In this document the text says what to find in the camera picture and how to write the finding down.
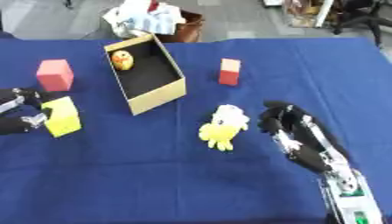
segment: yellow cube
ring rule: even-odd
[[[42,109],[52,109],[45,126],[54,137],[61,137],[81,129],[78,109],[69,96],[42,104]]]

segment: robotic hand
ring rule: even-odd
[[[364,176],[349,164],[333,135],[300,107],[266,101],[259,127],[269,133],[286,157],[316,172],[329,223],[383,223],[382,213]]]
[[[25,104],[40,110],[40,105],[48,95],[31,88],[0,89],[0,135],[26,133],[39,128],[51,115],[44,109],[35,116],[6,117],[12,110]]]

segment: red cube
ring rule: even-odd
[[[37,79],[46,91],[68,91],[74,73],[66,59],[46,59],[39,66]]]
[[[238,76],[240,75],[241,61],[238,59],[222,59],[220,64],[219,83],[229,86],[238,84]]]

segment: beige box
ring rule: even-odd
[[[128,71],[111,63],[115,51],[129,52],[135,60]],[[132,114],[138,115],[186,94],[186,78],[166,48],[153,34],[106,45],[105,52]]]

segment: pink cube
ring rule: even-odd
[[[46,59],[39,66],[37,79],[46,91],[68,91],[74,73],[66,59]]]

